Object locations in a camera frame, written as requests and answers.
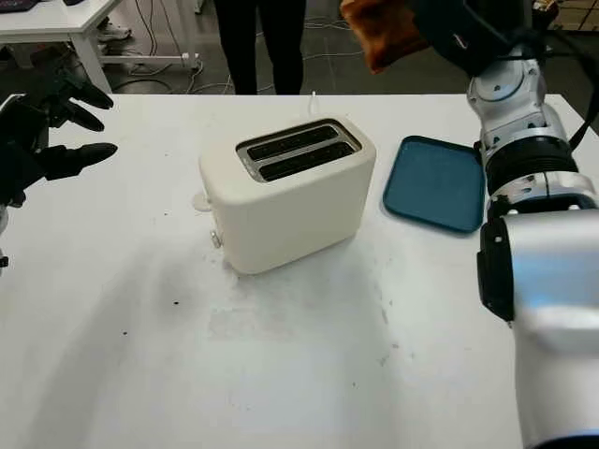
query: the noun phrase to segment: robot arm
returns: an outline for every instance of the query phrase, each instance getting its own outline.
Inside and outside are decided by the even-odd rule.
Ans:
[[[109,143],[76,150],[48,147],[49,127],[70,121],[93,131],[103,124],[71,98],[109,109],[112,100],[87,81],[61,70],[45,85],[26,95],[14,95],[0,107],[0,234],[6,229],[7,207],[20,207],[24,190],[41,178],[48,181],[77,176],[87,166],[112,156]],[[0,274],[8,259],[0,251]]]
[[[599,447],[599,202],[572,158],[586,129],[568,141],[540,64],[522,57],[545,52],[523,39],[530,0],[412,7],[422,35],[473,77],[490,195],[480,294],[514,330],[524,446]]]

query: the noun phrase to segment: person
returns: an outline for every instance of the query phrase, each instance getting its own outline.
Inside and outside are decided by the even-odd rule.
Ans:
[[[299,94],[303,83],[301,35],[306,0],[214,0],[231,79],[236,94],[257,94],[256,10],[266,40],[274,90]]]
[[[116,25],[106,17],[96,28],[97,41],[106,44],[115,40],[125,40],[131,36],[131,28]]]

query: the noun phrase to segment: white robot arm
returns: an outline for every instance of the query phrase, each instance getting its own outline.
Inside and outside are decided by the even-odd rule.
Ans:
[[[423,36],[472,75],[490,195],[480,294],[514,331],[524,447],[599,447],[599,201],[572,157],[592,117],[569,141],[545,104],[535,55],[546,47],[526,30],[530,0],[412,8]],[[596,85],[594,63],[582,65]]]

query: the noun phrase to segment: shoe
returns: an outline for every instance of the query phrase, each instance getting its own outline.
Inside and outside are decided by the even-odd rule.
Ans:
[[[97,29],[97,41],[100,43],[112,42],[114,40],[125,40],[131,36],[131,28],[115,25],[108,22],[102,28]]]

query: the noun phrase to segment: desk leg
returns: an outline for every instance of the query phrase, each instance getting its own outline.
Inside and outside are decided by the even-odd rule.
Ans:
[[[109,81],[106,79],[104,70],[102,70],[95,42],[88,36],[79,33],[69,35],[69,37],[90,81],[105,93],[111,94],[112,89],[110,88]]]

